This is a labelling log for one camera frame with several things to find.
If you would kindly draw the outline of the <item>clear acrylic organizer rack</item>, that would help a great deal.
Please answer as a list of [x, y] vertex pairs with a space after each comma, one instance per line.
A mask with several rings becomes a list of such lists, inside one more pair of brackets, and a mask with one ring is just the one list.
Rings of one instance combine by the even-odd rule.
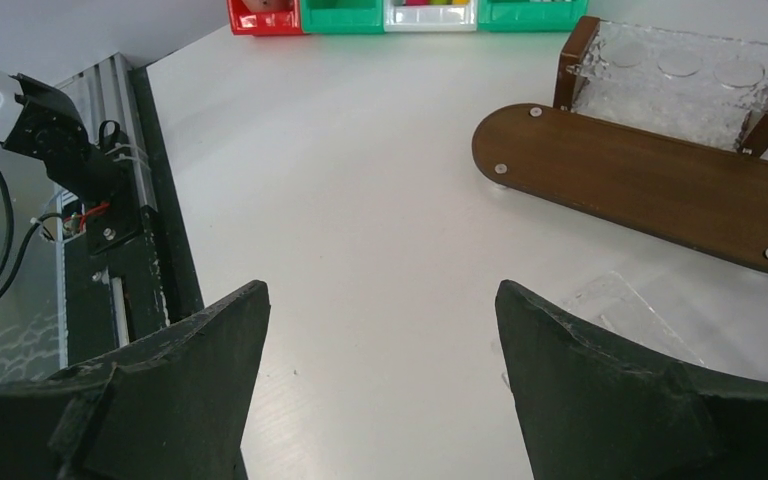
[[583, 16], [553, 106], [759, 157], [768, 149], [768, 43]]

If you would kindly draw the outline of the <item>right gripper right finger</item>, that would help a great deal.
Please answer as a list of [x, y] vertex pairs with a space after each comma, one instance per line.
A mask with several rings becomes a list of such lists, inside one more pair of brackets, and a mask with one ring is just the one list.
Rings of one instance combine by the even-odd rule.
[[768, 382], [649, 349], [522, 285], [495, 312], [537, 479], [768, 479]]

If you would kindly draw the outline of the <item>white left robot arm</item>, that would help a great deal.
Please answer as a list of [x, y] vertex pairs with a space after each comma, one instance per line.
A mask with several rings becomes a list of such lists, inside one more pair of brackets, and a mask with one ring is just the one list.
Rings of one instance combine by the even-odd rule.
[[50, 180], [87, 204], [114, 203], [131, 190], [126, 167], [91, 142], [67, 94], [1, 70], [0, 146], [41, 161]]

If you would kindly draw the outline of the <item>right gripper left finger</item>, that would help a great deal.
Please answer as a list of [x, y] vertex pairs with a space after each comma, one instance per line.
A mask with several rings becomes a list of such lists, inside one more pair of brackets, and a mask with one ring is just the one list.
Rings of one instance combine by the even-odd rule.
[[0, 479], [243, 479], [270, 317], [254, 280], [38, 381], [0, 384]]

